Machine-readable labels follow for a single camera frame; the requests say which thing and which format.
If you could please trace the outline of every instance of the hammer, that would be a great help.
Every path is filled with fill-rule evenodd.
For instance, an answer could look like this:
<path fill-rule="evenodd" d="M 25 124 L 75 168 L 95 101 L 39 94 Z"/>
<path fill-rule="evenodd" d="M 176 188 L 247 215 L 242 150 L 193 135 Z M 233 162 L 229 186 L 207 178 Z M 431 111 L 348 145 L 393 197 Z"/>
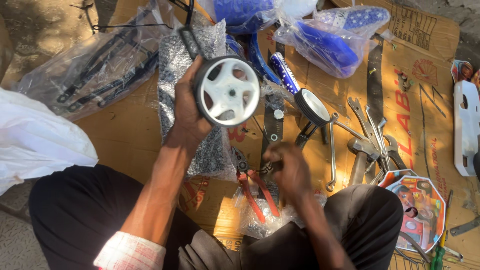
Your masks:
<path fill-rule="evenodd" d="M 353 163 L 352 173 L 348 185 L 361 184 L 365 174 L 366 163 L 379 158 L 380 152 L 367 139 L 351 138 L 348 141 L 348 149 L 356 156 Z"/>

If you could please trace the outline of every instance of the cardboard box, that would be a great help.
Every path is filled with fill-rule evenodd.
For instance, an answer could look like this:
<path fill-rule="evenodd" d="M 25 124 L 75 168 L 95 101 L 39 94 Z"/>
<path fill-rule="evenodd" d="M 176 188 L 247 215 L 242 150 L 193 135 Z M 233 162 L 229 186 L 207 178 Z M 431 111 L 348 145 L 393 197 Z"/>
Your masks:
<path fill-rule="evenodd" d="M 350 4 L 345 1 L 334 0 L 334 3 L 339 6 Z M 119 0 L 112 21 L 125 22 L 136 13 L 136 7 L 145 2 Z M 390 43 L 375 37 L 379 45 L 364 57 L 363 63 L 350 78 L 331 77 L 309 63 L 294 48 L 274 42 L 274 27 L 259 33 L 260 49 L 265 60 L 268 60 L 269 52 L 284 50 L 285 59 L 299 85 L 315 93 L 330 113 L 337 111 L 339 120 L 357 131 L 361 131 L 361 127 L 347 104 L 348 97 L 358 98 L 362 106 L 368 103 L 374 121 L 378 122 L 385 116 L 389 122 L 384 132 L 397 139 L 400 156 L 407 167 L 419 176 L 429 177 L 445 199 L 449 190 L 454 190 L 449 227 L 472 220 L 479 210 L 478 180 L 460 176 L 453 164 L 450 61 L 454 58 L 458 42 L 458 25 L 446 18 L 382 0 L 357 0 L 357 4 L 383 6 L 390 10 L 394 14 L 391 22 L 378 32 L 389 28 L 401 38 L 396 37 Z M 180 21 L 182 13 L 176 10 Z M 413 85 L 408 90 L 403 88 L 405 80 L 401 74 L 408 76 L 409 85 L 412 81 Z M 76 122 L 92 139 L 101 164 L 142 183 L 150 177 L 161 142 L 158 115 L 152 106 L 155 104 L 157 76 L 155 74 L 125 99 Z M 288 104 L 286 108 L 281 122 L 283 128 L 277 135 L 284 141 L 294 141 L 307 120 Z M 255 113 L 262 128 L 264 122 L 271 121 L 264 115 L 262 103 Z M 260 168 L 262 148 L 266 147 L 262 145 L 260 127 L 250 119 L 244 125 L 228 130 L 231 144 L 245 154 L 252 168 Z M 355 156 L 347 149 L 347 142 L 352 136 L 338 126 L 334 126 L 334 133 L 337 167 L 334 192 L 337 192 L 347 186 Z M 312 184 L 316 189 L 324 189 L 325 183 L 330 180 L 330 147 L 322 144 L 319 132 L 309 140 L 303 154 L 311 165 Z M 241 235 L 236 232 L 238 211 L 231 204 L 237 186 L 234 182 L 195 177 L 183 185 L 180 196 L 180 206 L 187 215 L 232 249 L 237 249 L 241 242 Z M 444 265 L 453 269 L 478 268 L 479 243 L 479 228 L 457 237 L 450 236 L 445 245 L 461 252 L 465 262 L 452 262 L 453 257 L 447 254 L 445 258 L 450 260 Z M 408 269 L 402 260 L 399 255 L 392 257 L 392 269 Z"/>

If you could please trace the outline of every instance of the hand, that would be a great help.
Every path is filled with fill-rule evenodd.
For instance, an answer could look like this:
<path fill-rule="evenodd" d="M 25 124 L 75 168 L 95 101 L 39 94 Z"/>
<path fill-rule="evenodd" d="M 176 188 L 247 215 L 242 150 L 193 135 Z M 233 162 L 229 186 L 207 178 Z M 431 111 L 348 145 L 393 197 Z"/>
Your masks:
<path fill-rule="evenodd" d="M 203 63 L 203 58 L 197 56 L 187 72 L 175 85 L 175 123 L 172 133 L 186 136 L 186 139 L 196 146 L 212 131 L 213 125 L 198 112 L 193 96 L 193 80 Z"/>
<path fill-rule="evenodd" d="M 313 196 L 310 169 L 298 146 L 286 142 L 269 145 L 263 158 L 283 163 L 283 168 L 275 172 L 273 178 L 280 192 L 295 208 L 301 207 L 305 199 Z"/>

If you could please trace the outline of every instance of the screwdriver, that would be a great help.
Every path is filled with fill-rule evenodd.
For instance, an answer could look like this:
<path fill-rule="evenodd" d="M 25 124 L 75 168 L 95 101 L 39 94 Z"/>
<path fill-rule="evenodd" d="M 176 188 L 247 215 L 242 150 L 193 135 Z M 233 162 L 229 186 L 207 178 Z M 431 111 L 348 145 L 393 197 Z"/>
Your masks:
<path fill-rule="evenodd" d="M 452 198 L 453 198 L 453 190 L 450 190 L 450 194 L 448 195 L 448 203 L 447 203 L 447 209 L 445 211 L 445 230 L 444 233 L 442 234 L 442 237 L 440 238 L 440 242 L 438 246 L 435 248 L 435 257 L 432 260 L 432 264 L 430 269 L 431 270 L 442 270 L 443 269 L 443 258 L 445 255 L 445 237 L 447 234 L 447 225 L 448 225 L 448 217 L 450 216 L 450 205 L 452 204 Z"/>

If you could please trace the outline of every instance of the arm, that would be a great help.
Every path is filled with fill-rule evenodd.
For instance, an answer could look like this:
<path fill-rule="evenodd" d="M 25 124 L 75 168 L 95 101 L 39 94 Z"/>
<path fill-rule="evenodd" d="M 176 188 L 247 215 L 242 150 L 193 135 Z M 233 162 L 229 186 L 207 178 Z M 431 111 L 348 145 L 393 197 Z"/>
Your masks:
<path fill-rule="evenodd" d="M 342 245 L 333 236 L 323 208 L 313 196 L 310 170 L 300 148 L 291 143 L 270 145 L 264 159 L 283 162 L 274 179 L 305 223 L 320 269 L 354 270 Z"/>
<path fill-rule="evenodd" d="M 200 142 L 212 125 L 200 116 L 192 92 L 192 81 L 202 65 L 197 57 L 175 85 L 175 123 L 153 166 L 152 178 L 125 220 L 121 232 L 165 245 L 180 186 Z"/>
<path fill-rule="evenodd" d="M 162 269 L 173 214 L 186 171 L 212 125 L 199 115 L 192 80 L 202 65 L 198 57 L 175 85 L 175 124 L 119 232 L 104 245 L 94 265 L 110 269 Z"/>

